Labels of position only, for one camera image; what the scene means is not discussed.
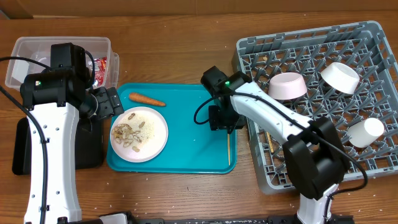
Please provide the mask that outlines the red snack wrapper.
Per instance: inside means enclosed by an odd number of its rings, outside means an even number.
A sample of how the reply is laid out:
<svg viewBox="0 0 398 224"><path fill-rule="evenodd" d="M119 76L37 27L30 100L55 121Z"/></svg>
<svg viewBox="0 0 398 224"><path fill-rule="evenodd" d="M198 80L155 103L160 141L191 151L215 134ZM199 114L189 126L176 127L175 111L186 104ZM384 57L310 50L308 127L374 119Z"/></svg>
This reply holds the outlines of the red snack wrapper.
<svg viewBox="0 0 398 224"><path fill-rule="evenodd" d="M94 87L99 87L104 84L104 78L106 75L106 64L106 57L96 58L94 59L94 62L92 62L91 60L88 62L88 68L90 70L92 70L93 68L95 69L95 79L93 84Z"/></svg>

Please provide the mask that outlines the pink bowl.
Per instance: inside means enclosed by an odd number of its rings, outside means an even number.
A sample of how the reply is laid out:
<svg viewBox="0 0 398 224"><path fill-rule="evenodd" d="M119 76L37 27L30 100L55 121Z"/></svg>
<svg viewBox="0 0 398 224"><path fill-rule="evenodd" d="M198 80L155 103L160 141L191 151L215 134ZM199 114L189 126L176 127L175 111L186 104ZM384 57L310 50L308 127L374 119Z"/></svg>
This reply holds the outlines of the pink bowl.
<svg viewBox="0 0 398 224"><path fill-rule="evenodd" d="M268 95L276 100L291 100L306 93L305 80L299 73L280 73L272 77L269 82Z"/></svg>

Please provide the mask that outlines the white bowl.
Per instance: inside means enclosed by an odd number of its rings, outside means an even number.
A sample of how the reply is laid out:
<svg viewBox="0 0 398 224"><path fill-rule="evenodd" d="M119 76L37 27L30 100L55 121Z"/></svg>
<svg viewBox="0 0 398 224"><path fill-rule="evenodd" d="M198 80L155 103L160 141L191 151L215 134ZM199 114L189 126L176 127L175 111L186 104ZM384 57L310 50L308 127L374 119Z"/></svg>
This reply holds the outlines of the white bowl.
<svg viewBox="0 0 398 224"><path fill-rule="evenodd" d="M359 83L359 75L349 66L333 62L321 72L322 79L336 90L352 95Z"/></svg>

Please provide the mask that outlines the white paper cup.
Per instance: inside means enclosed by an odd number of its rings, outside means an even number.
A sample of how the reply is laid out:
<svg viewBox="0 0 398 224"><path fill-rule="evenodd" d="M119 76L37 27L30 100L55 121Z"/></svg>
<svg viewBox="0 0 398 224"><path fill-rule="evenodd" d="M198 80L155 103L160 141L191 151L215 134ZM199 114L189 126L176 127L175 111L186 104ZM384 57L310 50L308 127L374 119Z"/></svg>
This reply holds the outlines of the white paper cup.
<svg viewBox="0 0 398 224"><path fill-rule="evenodd" d="M384 133L384 125L377 118L360 121L347 130L349 142L355 147L366 147Z"/></svg>

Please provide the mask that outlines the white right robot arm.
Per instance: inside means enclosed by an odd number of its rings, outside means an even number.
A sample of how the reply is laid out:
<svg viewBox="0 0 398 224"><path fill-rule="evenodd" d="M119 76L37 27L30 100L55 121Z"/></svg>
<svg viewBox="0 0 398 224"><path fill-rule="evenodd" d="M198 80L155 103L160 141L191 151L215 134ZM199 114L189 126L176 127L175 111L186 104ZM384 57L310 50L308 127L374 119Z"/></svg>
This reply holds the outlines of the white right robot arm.
<svg viewBox="0 0 398 224"><path fill-rule="evenodd" d="M288 109L242 72L229 77L211 67L201 84L216 100L207 120L212 130L233 131L245 117L279 143L288 178L300 193L294 222L330 223L333 194L349 168L334 124L325 117L312 119Z"/></svg>

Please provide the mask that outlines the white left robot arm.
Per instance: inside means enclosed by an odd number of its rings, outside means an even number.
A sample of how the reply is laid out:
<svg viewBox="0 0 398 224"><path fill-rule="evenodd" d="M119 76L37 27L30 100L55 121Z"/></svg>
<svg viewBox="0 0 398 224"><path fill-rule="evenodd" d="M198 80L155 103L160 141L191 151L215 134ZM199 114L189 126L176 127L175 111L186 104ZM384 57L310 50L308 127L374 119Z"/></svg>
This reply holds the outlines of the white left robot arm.
<svg viewBox="0 0 398 224"><path fill-rule="evenodd" d="M54 44L50 67L27 75L20 87L31 139L30 199L25 223L76 223L82 212L75 183L75 138L80 119L123 113L117 91L93 88L89 56L72 43Z"/></svg>

